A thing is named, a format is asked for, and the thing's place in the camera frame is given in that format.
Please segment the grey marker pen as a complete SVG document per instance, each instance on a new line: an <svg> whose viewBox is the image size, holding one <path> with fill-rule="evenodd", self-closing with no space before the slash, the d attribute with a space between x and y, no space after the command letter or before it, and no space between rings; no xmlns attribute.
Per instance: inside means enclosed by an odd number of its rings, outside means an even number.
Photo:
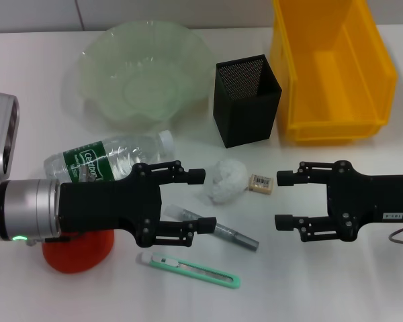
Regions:
<svg viewBox="0 0 403 322"><path fill-rule="evenodd" d="M201 215L195 214L191 211L188 211L187 209L181 208L176 205L166 206L164 214L167 217L172 217L178 221L191 221L191 220L203 219ZM249 238L248 236L243 235L219 223L216 224L213 235L216 236L217 238L239 245L254 252L256 252L259 247L258 241Z"/></svg>

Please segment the clear green-label water bottle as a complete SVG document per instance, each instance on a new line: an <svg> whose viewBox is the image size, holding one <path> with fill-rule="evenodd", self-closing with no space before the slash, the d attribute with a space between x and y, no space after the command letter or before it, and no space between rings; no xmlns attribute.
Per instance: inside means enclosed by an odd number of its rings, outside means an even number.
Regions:
<svg viewBox="0 0 403 322"><path fill-rule="evenodd" d="M120 180L134 164L157 164L174 159L175 144L169 130L153 135L118 136L60 152L44 161L48 178L79 182L80 167L88 180Z"/></svg>

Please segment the green glass fruit plate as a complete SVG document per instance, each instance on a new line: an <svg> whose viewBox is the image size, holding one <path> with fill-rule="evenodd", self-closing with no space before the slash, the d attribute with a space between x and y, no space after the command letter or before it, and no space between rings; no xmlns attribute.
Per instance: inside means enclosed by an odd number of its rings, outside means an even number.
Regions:
<svg viewBox="0 0 403 322"><path fill-rule="evenodd" d="M66 68L61 107L84 127L162 123L208 97L215 64L193 30L129 21L104 31Z"/></svg>

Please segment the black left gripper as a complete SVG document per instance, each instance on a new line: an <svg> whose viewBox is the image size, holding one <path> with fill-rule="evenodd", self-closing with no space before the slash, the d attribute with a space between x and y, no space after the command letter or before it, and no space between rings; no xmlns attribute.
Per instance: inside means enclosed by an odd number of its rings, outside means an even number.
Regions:
<svg viewBox="0 0 403 322"><path fill-rule="evenodd" d="M115 181L64 183L60 186L58 221L63 233L121 229L141 248L191 247L195 234L213 234L215 217L189 221L160 221L159 185L203 184L203 168L185 170L181 161L135 164Z"/></svg>

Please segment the black mesh pen holder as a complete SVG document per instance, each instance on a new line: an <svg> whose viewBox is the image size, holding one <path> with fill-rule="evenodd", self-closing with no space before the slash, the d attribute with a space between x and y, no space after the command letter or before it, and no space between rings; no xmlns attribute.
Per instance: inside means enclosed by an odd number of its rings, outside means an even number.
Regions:
<svg viewBox="0 0 403 322"><path fill-rule="evenodd" d="M268 140L281 93L263 54L218 63L213 116L224 146Z"/></svg>

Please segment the beige eraser with barcode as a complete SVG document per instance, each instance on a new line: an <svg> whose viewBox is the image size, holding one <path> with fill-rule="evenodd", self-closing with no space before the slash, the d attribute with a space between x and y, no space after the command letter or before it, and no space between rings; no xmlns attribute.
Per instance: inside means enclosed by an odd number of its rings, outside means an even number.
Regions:
<svg viewBox="0 0 403 322"><path fill-rule="evenodd" d="M249 178L248 190L264 195L270 195L273 191L273 179L252 174Z"/></svg>

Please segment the orange toy fruit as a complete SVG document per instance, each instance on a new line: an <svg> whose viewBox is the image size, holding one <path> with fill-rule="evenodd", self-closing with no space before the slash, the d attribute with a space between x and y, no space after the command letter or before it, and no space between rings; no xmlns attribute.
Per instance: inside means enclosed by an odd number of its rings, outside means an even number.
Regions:
<svg viewBox="0 0 403 322"><path fill-rule="evenodd" d="M87 271L102 262L111 252L114 230L68 233L68 241L42 243L45 261L55 270L65 274Z"/></svg>

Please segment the white paper ball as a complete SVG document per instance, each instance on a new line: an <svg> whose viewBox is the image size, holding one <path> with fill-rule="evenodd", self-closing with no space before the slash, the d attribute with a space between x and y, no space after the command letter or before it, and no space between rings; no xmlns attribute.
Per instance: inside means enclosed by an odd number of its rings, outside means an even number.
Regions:
<svg viewBox="0 0 403 322"><path fill-rule="evenodd" d="M235 159L224 159L206 169L206 179L197 198L206 205L225 205L239 198L248 183L246 166Z"/></svg>

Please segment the green utility knife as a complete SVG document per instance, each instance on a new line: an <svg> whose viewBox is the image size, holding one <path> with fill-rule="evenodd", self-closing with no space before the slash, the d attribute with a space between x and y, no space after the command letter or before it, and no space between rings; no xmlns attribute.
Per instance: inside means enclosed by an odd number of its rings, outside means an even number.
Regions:
<svg viewBox="0 0 403 322"><path fill-rule="evenodd" d="M172 272L173 274L187 276L230 289L240 288L241 281L236 275L164 254L141 252L138 254L137 260L146 266Z"/></svg>

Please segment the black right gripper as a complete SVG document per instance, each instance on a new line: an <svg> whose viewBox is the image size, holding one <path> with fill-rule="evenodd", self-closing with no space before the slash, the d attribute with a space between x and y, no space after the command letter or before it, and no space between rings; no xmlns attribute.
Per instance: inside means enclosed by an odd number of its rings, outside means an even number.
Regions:
<svg viewBox="0 0 403 322"><path fill-rule="evenodd" d="M300 162L296 172L277 171L278 186L327 184L329 217L275 215L278 231L297 230L302 242L353 242L370 223L403 223L403 174L366 175L348 161Z"/></svg>

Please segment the yellow plastic bin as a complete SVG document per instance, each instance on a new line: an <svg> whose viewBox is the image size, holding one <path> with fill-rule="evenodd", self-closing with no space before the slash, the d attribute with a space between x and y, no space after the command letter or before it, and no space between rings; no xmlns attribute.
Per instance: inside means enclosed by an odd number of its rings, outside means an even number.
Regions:
<svg viewBox="0 0 403 322"><path fill-rule="evenodd" d="M367 1L272 4L279 135L301 145L374 136L389 122L398 74Z"/></svg>

